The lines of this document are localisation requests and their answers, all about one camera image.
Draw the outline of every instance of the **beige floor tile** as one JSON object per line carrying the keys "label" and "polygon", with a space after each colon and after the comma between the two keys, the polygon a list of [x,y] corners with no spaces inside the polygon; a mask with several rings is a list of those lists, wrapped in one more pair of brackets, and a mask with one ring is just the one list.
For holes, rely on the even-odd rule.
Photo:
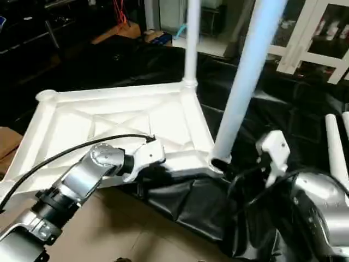
{"label": "beige floor tile", "polygon": [[128,257],[142,227],[91,197],[49,247],[50,262],[112,262]]}
{"label": "beige floor tile", "polygon": [[95,196],[101,199],[106,206],[117,209],[141,225],[147,223],[153,212],[151,207],[117,188],[100,189]]}
{"label": "beige floor tile", "polygon": [[151,232],[143,232],[130,256],[132,262],[197,262],[191,254]]}
{"label": "beige floor tile", "polygon": [[178,248],[190,253],[198,260],[207,262],[232,261],[226,255],[222,254],[215,244],[195,235],[157,213],[152,213],[152,217],[148,220],[145,231],[163,237]]}

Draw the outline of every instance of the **white metal rod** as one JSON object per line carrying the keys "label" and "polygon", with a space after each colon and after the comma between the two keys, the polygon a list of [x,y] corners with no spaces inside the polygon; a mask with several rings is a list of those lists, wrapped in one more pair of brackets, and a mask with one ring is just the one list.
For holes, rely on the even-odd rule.
{"label": "white metal rod", "polygon": [[343,117],[343,122],[344,122],[344,126],[345,126],[345,131],[346,131],[348,139],[349,139],[349,112],[344,112],[342,114],[342,117]]}
{"label": "white metal rod", "polygon": [[346,188],[349,189],[348,170],[343,153],[342,142],[340,140],[336,116],[332,114],[326,115],[325,121],[329,167],[331,174],[336,177]]}
{"label": "white metal rod", "polygon": [[197,43],[200,26],[201,0],[189,0],[188,14],[186,19],[186,51],[184,84],[186,87],[196,88],[196,63],[197,63]]}
{"label": "white metal rod", "polygon": [[254,11],[240,64],[211,159],[230,162],[230,153],[266,61],[287,0],[260,0]]}

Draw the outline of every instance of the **red wire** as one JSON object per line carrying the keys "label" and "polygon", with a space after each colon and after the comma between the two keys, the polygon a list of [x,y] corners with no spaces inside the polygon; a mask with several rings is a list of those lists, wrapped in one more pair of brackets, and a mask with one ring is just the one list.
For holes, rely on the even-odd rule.
{"label": "red wire", "polygon": [[121,7],[119,7],[117,0],[113,0],[113,6],[114,6],[114,12],[115,12],[116,17],[117,17],[117,23],[118,24],[120,24],[120,23],[126,24],[127,18],[123,12],[124,0],[121,0]]}

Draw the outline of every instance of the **black tarp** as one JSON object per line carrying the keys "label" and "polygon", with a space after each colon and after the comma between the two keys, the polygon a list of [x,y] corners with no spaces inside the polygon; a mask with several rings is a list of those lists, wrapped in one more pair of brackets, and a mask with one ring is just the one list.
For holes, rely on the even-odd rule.
{"label": "black tarp", "polygon": [[[159,84],[183,77],[184,50],[139,43],[122,37],[89,46],[78,58],[61,64],[19,88],[2,89],[11,110],[1,109],[2,126],[23,133],[35,110],[35,95],[56,91]],[[198,56],[197,95],[213,137],[237,67],[206,55]],[[255,142],[266,132],[280,129],[291,149],[290,170],[310,167],[329,171],[324,115],[339,115],[349,101],[347,88],[307,82],[264,70],[256,96],[232,150],[230,170],[237,174],[256,165]],[[339,120],[340,131],[343,126]],[[247,261],[312,261],[312,251],[302,234],[302,223],[290,200],[292,183],[285,183],[237,218],[232,214],[264,188],[255,172],[236,185],[228,198],[229,183],[212,178],[163,179],[158,170],[143,175],[151,182],[128,185],[123,190],[153,206],[168,219],[215,242],[230,257]]]}

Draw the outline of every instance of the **orange object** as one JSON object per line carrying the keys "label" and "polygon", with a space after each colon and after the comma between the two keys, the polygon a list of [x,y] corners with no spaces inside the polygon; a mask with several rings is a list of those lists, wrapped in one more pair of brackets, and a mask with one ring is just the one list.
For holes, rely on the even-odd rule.
{"label": "orange object", "polygon": [[123,37],[135,39],[141,36],[141,30],[139,25],[136,23],[130,22],[130,26],[127,23],[120,23],[92,40],[92,44],[98,44],[113,35],[122,35]]}

